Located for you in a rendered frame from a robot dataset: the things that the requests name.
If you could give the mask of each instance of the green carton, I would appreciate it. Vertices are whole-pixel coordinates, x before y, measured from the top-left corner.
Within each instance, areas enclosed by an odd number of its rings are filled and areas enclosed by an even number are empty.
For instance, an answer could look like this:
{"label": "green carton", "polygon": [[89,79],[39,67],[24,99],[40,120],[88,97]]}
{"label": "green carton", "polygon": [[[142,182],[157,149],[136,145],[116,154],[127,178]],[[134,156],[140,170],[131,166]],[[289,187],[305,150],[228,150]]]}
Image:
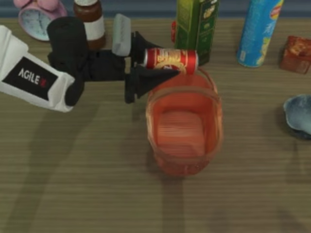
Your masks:
{"label": "green carton", "polygon": [[196,50],[209,62],[219,0],[177,0],[175,49]]}

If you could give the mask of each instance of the wooden table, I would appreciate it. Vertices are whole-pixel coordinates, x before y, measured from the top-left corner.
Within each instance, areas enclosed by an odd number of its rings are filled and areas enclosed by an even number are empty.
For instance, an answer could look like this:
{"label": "wooden table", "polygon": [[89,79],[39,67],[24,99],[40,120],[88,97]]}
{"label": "wooden table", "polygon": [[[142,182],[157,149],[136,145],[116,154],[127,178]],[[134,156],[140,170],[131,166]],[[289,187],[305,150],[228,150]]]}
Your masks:
{"label": "wooden table", "polygon": [[[133,30],[172,47],[170,22],[133,20]],[[277,65],[287,36],[309,36],[310,23],[280,19],[265,64],[251,69],[235,58],[243,20],[218,21],[204,68],[223,98],[225,140],[213,162],[184,181],[163,176],[150,159],[145,98],[126,105],[122,82],[87,83],[68,114],[0,94],[0,232],[310,232],[311,144],[284,129],[282,105],[310,92],[311,74]],[[47,62],[49,44],[15,19],[0,24]]]}

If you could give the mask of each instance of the lay's logo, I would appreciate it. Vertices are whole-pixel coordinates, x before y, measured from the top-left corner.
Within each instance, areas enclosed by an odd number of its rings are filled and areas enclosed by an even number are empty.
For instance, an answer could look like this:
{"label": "lay's logo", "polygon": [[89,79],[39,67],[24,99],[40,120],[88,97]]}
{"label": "lay's logo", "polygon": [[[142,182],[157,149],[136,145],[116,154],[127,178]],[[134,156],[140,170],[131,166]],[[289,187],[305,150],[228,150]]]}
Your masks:
{"label": "lay's logo", "polygon": [[273,20],[277,20],[280,12],[281,12],[281,8],[283,5],[284,0],[281,0],[271,11],[270,13],[270,18]]}

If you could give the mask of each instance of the blue background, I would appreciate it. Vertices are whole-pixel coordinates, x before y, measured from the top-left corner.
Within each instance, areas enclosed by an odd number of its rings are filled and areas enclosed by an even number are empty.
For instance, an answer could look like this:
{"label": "blue background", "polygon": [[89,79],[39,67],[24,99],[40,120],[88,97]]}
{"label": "blue background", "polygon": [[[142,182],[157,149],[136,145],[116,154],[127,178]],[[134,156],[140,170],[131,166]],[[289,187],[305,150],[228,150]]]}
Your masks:
{"label": "blue background", "polygon": [[[62,0],[72,14],[73,0]],[[101,0],[105,17],[175,17],[176,0]],[[220,17],[244,17],[249,0],[220,0]],[[16,17],[13,0],[0,0],[0,17]],[[285,0],[282,17],[311,17],[311,0]]]}

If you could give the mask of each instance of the blue cylindrical container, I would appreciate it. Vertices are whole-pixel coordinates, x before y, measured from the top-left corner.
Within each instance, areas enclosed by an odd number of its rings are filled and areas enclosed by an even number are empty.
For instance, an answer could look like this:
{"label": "blue cylindrical container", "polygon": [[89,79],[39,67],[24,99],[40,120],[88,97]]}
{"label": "blue cylindrical container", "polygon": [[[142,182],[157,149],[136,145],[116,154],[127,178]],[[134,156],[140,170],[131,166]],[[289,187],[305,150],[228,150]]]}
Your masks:
{"label": "blue cylindrical container", "polygon": [[244,23],[238,62],[246,67],[263,64],[284,0],[251,0]]}

